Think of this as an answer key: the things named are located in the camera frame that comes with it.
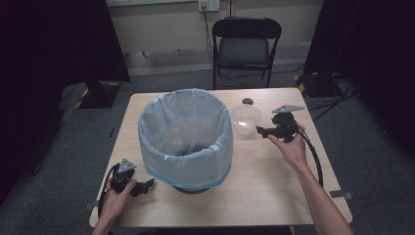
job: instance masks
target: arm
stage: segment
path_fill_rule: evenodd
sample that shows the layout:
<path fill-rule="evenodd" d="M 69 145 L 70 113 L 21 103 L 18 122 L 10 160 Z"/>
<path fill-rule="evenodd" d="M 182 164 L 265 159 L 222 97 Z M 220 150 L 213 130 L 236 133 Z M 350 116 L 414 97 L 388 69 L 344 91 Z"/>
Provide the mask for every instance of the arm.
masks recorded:
<path fill-rule="evenodd" d="M 353 234 L 339 209 L 312 174 L 305 157 L 305 143 L 302 137 L 296 135 L 290 143 L 284 143 L 273 135 L 268 135 L 268 139 L 281 150 L 286 161 L 296 172 L 317 234 Z"/>
<path fill-rule="evenodd" d="M 124 208 L 129 192 L 131 192 L 134 188 L 136 182 L 137 180 L 131 179 L 125 186 L 124 190 L 118 194 L 116 191 L 111 189 L 111 180 L 109 180 L 106 186 L 107 195 L 104 199 L 101 217 L 95 225 L 92 235 L 109 234 L 111 227 Z"/>

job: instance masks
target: chair backrest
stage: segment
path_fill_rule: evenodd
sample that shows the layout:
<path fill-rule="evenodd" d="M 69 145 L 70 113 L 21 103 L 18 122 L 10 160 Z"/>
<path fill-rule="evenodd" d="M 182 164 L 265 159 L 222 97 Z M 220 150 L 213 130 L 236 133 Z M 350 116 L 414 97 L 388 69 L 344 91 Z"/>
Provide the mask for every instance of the chair backrest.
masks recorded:
<path fill-rule="evenodd" d="M 212 28 L 213 37 L 276 38 L 281 35 L 281 26 L 269 18 L 224 18 Z"/>

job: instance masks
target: wooden table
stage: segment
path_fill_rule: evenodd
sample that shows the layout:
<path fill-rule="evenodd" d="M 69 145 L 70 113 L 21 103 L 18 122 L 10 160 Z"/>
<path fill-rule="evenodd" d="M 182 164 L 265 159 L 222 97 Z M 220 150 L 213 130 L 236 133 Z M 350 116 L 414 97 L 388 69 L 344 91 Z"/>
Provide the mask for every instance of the wooden table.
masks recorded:
<path fill-rule="evenodd" d="M 282 105 L 305 106 L 296 88 L 215 90 L 231 111 L 252 98 L 262 112 L 262 126 L 275 127 L 271 111 Z M 138 164 L 133 175 L 140 182 L 152 178 L 144 167 L 138 139 L 138 119 L 145 106 L 162 93 L 135 94 L 131 97 L 116 139 L 107 172 L 123 158 Z M 293 112 L 319 156 L 326 192 L 340 190 L 339 182 L 327 158 L 308 110 Z M 122 227 L 213 227 L 312 224 L 305 196 L 291 167 L 280 151 L 259 134 L 240 135 L 234 129 L 232 168 L 225 181 L 202 194 L 187 195 L 156 181 L 149 194 L 129 197 L 116 226 Z M 308 163 L 317 175 L 314 159 L 307 148 Z M 344 197 L 333 202 L 347 222 L 352 217 Z M 91 226 L 98 221 L 92 211 Z"/>

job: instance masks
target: gray carpet floor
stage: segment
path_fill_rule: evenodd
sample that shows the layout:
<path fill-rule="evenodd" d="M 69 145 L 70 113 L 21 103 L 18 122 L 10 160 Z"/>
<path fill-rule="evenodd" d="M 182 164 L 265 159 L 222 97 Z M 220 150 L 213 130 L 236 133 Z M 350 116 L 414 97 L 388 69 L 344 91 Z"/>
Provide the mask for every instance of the gray carpet floor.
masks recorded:
<path fill-rule="evenodd" d="M 271 87 L 292 87 L 298 66 L 276 67 L 277 72 L 291 72 L 273 74 Z M 67 87 L 60 105 L 65 110 L 62 125 L 40 171 L 22 177 L 0 208 L 0 234 L 90 234 L 91 211 L 84 206 L 94 201 L 100 190 L 130 96 L 183 88 L 210 90 L 211 78 L 212 70 L 134 76 L 131 83 L 121 85 L 114 106 L 100 110 L 75 109 L 85 86 Z M 244 84 L 221 79 L 218 88 L 263 87 L 265 82 L 255 76 L 238 81 Z M 337 82 L 346 89 L 348 79 Z M 305 99 L 310 109 L 329 100 Z M 327 108 L 311 111 L 311 115 L 316 118 Z M 355 234 L 415 234 L 415 158 L 383 133 L 364 101 L 354 95 L 317 119 L 315 125 L 342 189 L 353 195 L 347 203 Z M 312 225 L 295 229 L 299 235 L 315 234 Z M 148 230 L 152 229 L 117 228 L 114 234 Z"/>

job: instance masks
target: power outlet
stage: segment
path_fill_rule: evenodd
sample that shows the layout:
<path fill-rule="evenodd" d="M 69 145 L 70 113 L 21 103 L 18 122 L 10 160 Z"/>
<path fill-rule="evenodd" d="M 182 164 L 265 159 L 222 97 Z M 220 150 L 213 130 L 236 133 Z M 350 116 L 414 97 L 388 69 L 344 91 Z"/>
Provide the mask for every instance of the power outlet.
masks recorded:
<path fill-rule="evenodd" d="M 199 12 L 218 12 L 220 0 L 198 0 Z"/>

